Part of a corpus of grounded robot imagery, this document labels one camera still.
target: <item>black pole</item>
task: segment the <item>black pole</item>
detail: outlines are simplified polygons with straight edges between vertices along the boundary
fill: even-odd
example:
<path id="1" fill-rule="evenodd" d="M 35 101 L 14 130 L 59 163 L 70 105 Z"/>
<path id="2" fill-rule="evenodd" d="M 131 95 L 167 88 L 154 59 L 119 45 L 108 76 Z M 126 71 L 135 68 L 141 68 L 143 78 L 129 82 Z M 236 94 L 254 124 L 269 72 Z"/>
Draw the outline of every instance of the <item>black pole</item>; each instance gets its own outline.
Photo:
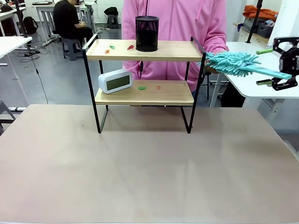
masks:
<path id="1" fill-rule="evenodd" d="M 23 23 L 22 17 L 21 17 L 21 11 L 20 11 L 20 8 L 19 8 L 19 1 L 18 0 L 14 0 L 14 5 L 15 5 L 15 9 L 17 10 L 17 15 L 18 15 L 18 18 L 19 18 L 19 23 L 21 25 L 21 31 L 23 33 L 23 36 L 24 37 L 28 37 L 27 33 L 26 33 L 26 30 L 25 30 L 25 27 L 24 27 L 24 23 Z"/>
<path id="2" fill-rule="evenodd" d="M 251 38 L 252 38 L 252 35 L 253 35 L 253 30 L 256 26 L 257 19 L 258 19 L 258 16 L 260 15 L 262 6 L 263 6 L 263 0 L 258 0 L 257 6 L 256 6 L 257 7 L 256 16 L 253 20 L 253 24 L 252 24 L 252 27 L 251 27 L 251 30 L 250 30 L 250 33 L 249 33 L 249 37 L 248 37 L 248 40 L 246 41 L 246 43 L 250 43 L 250 41 L 251 41 Z"/>

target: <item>orange cloth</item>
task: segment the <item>orange cloth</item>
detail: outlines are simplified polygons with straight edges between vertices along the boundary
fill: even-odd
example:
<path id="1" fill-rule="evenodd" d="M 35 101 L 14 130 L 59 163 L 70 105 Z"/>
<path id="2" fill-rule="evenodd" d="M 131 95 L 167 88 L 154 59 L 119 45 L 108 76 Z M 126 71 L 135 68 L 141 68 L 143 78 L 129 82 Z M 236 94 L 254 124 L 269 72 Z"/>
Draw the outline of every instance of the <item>orange cloth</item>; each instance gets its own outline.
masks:
<path id="1" fill-rule="evenodd" d="M 257 12 L 257 7 L 253 5 L 245 6 L 243 15 L 246 18 L 255 18 L 256 12 Z M 278 12 L 274 12 L 269 9 L 261 9 L 261 12 L 258 17 L 276 21 L 275 15 L 278 15 Z"/>

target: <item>cable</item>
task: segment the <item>cable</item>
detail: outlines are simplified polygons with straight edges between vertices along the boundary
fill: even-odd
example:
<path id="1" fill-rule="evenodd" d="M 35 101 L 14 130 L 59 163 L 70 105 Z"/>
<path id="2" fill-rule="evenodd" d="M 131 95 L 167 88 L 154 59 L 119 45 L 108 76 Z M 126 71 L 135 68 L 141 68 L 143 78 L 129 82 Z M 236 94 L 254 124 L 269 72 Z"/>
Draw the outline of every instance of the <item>cable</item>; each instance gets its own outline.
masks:
<path id="1" fill-rule="evenodd" d="M 227 83 L 228 83 L 228 81 L 226 81 L 225 84 L 222 85 L 222 87 L 219 89 L 219 91 L 222 90 L 223 87 L 224 87 Z"/>
<path id="2" fill-rule="evenodd" d="M 39 47 L 36 48 L 35 50 L 31 50 L 30 52 L 25 52 L 25 53 L 18 53 L 18 57 L 28 57 L 28 59 L 21 59 L 20 62 L 21 63 L 26 63 L 26 62 L 31 62 L 32 60 L 36 60 L 38 58 L 40 58 L 40 56 L 38 56 L 37 54 L 42 54 L 42 55 L 46 55 L 48 53 L 50 53 L 51 51 L 46 49 L 45 47 Z"/>
<path id="3" fill-rule="evenodd" d="M 38 70 L 37 70 L 37 68 L 36 68 L 36 64 L 34 63 L 33 55 L 31 55 L 31 57 L 32 57 L 31 60 L 32 60 L 32 62 L 33 62 L 33 65 L 34 65 L 34 67 L 35 67 L 35 69 L 36 69 L 36 73 L 37 73 L 37 75 L 38 75 L 38 77 L 39 77 L 39 80 L 41 81 L 41 85 L 42 85 L 42 88 L 43 88 L 43 93 L 45 94 L 45 97 L 46 97 L 46 100 L 47 100 L 47 104 L 49 104 L 49 102 L 48 102 L 48 98 L 47 98 L 47 94 L 46 94 L 45 89 L 44 89 L 44 87 L 43 87 L 42 79 L 41 79 L 41 77 L 39 76 L 39 72 L 38 72 Z"/>

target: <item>red plastic clip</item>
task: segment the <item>red plastic clip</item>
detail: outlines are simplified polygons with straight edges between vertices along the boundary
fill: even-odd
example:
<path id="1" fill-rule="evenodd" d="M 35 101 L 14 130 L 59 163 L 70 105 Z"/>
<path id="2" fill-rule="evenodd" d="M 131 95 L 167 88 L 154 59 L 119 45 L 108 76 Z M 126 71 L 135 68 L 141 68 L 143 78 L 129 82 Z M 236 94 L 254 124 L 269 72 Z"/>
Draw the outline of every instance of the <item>red plastic clip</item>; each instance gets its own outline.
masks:
<path id="1" fill-rule="evenodd" d="M 128 47 L 127 50 L 130 50 L 130 49 L 133 49 L 133 48 L 134 48 L 134 45 L 131 45 L 131 46 Z"/>

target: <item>hand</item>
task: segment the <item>hand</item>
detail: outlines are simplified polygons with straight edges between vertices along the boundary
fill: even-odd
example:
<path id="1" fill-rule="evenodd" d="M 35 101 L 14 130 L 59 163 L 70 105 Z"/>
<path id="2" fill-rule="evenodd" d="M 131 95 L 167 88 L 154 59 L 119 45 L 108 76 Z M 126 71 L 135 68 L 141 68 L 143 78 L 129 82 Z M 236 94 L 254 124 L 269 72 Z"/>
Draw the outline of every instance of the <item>hand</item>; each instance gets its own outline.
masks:
<path id="1" fill-rule="evenodd" d="M 225 52 L 225 51 L 227 51 L 227 50 L 220 50 L 220 51 L 214 52 L 214 55 Z M 215 69 L 211 68 L 210 66 L 206 66 L 206 71 L 214 73 L 214 74 L 219 74 L 219 72 L 217 72 Z"/>
<path id="2" fill-rule="evenodd" d="M 81 27 L 86 27 L 86 22 L 80 22 Z"/>

